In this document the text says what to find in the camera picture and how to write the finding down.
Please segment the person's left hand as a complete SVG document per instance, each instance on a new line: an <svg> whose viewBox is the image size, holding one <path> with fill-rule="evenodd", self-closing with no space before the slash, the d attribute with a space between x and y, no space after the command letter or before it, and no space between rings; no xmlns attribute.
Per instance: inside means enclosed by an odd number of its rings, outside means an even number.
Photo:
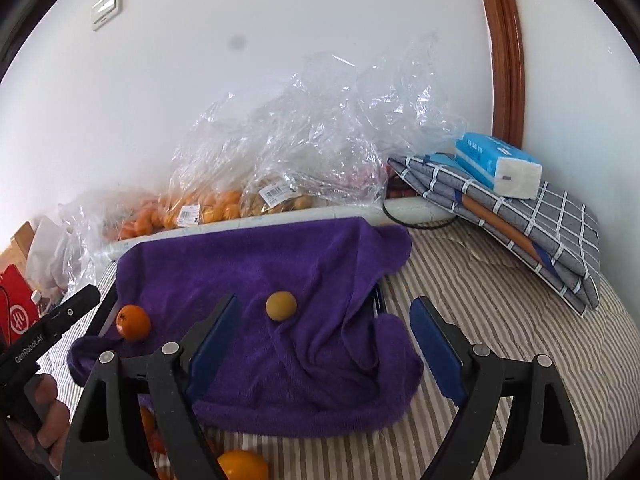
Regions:
<svg viewBox="0 0 640 480"><path fill-rule="evenodd" d="M36 443L48 450L51 467L59 472L63 463L66 440L70 432L70 410L58 400L58 385L49 374L38 375L34 401L44 411L42 426L36 434L15 422L10 422L12 434L28 455L34 454Z"/></svg>

